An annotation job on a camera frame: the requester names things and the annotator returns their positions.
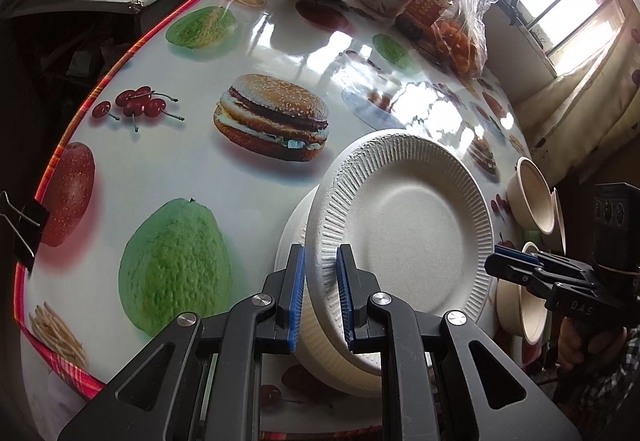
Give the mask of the right plaid sleeve forearm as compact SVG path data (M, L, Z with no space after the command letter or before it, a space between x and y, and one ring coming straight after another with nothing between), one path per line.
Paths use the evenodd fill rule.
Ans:
M625 346L608 364L576 367L559 364L554 403L585 440L639 438L639 331L627 329Z

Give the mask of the right hand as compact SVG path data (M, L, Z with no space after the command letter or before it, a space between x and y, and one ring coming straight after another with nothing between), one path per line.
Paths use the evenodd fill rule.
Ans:
M586 333L579 330L576 321L564 317L558 338L558 363L569 372L576 367L608 364L617 357L626 340L625 327L615 331L602 331L588 338Z

